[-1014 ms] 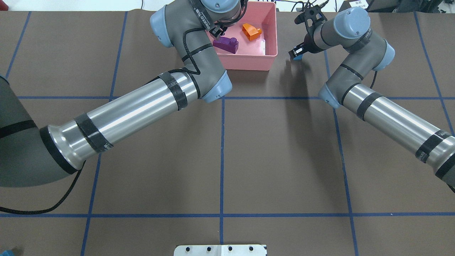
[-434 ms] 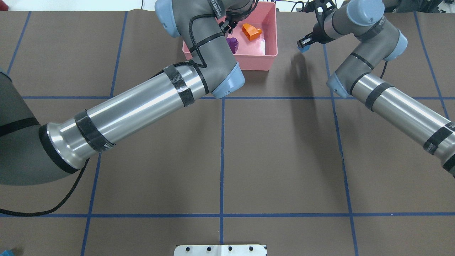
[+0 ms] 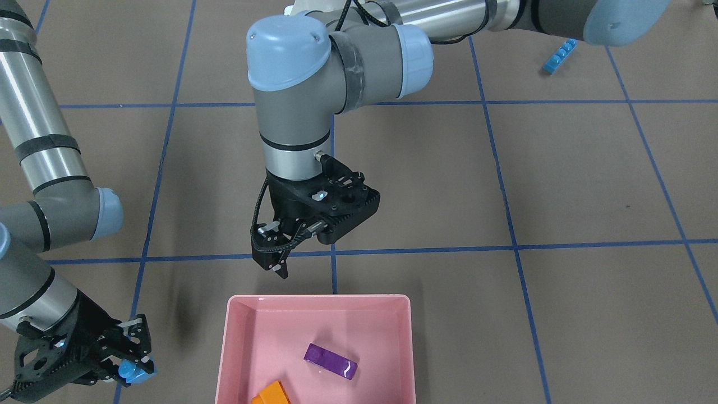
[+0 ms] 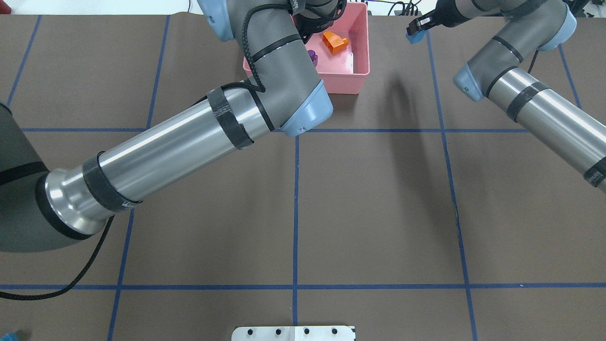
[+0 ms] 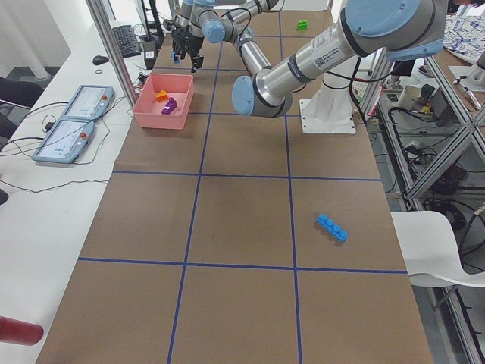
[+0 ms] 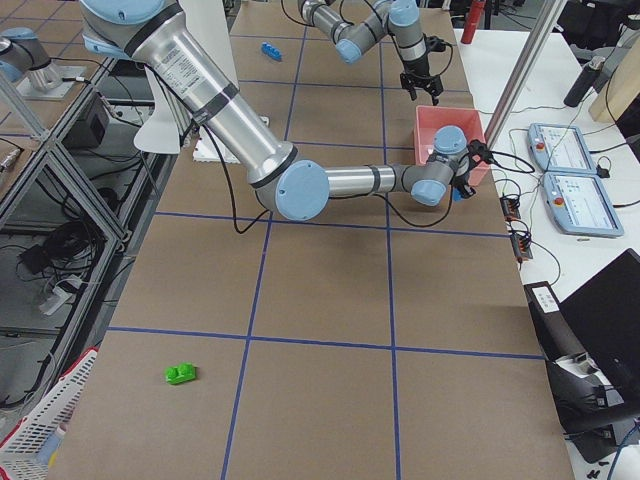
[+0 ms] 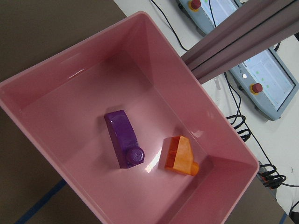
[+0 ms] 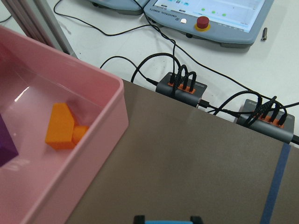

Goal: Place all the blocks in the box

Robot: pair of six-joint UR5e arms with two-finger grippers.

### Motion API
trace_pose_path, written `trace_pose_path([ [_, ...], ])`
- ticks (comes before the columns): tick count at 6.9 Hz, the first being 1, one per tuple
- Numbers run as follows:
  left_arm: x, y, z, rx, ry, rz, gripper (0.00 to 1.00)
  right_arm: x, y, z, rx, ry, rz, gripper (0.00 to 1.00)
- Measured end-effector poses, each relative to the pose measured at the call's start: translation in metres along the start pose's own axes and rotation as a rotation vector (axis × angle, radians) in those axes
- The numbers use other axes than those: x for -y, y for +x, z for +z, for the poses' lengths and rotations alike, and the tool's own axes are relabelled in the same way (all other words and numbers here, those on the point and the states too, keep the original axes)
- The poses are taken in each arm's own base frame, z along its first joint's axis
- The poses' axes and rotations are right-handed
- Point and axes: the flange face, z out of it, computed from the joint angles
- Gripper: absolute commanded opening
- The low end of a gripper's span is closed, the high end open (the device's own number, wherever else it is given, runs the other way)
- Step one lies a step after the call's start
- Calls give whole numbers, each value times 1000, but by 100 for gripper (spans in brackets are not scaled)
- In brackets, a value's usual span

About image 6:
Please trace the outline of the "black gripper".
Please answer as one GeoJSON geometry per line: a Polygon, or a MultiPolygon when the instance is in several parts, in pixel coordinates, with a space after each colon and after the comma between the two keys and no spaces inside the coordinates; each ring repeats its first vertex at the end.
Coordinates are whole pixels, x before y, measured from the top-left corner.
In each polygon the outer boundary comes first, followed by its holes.
{"type": "Polygon", "coordinates": [[[432,104],[438,105],[443,93],[443,84],[440,75],[430,74],[428,59],[402,60],[402,65],[400,84],[410,94],[410,98],[417,99],[417,90],[422,89],[431,96],[432,104]]]}
{"type": "Polygon", "coordinates": [[[471,198],[476,194],[476,190],[469,183],[470,174],[455,176],[452,179],[452,188],[457,189],[463,198],[471,198]]]}

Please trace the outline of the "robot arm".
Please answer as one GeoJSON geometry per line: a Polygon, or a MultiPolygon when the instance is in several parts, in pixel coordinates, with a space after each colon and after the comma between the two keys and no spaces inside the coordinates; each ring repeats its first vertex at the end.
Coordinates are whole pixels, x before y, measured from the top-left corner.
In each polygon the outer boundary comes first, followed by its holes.
{"type": "MultiPolygon", "coordinates": [[[[301,1],[298,11],[353,64],[385,36],[395,42],[403,70],[401,86],[423,89],[433,98],[443,91],[429,70],[429,54],[442,47],[423,33],[413,1],[377,1],[369,17],[351,24],[328,1],[301,1]]],[[[243,99],[238,88],[189,32],[176,1],[84,1],[87,48],[143,63],[182,102],[193,120],[207,127],[247,170],[247,181],[268,210],[295,221],[319,215],[331,199],[405,192],[436,206],[444,195],[469,198],[476,163],[464,132],[444,126],[423,165],[324,168],[304,159],[290,142],[278,139],[243,99]]]]}
{"type": "Polygon", "coordinates": [[[450,44],[437,36],[423,32],[419,7],[414,1],[368,2],[371,13],[359,22],[350,23],[331,7],[329,1],[300,1],[298,10],[305,23],[319,29],[335,46],[347,64],[354,64],[390,37],[403,70],[401,87],[412,100],[417,91],[427,92],[434,105],[444,91],[441,76],[430,71],[429,54],[443,52],[450,44]]]}

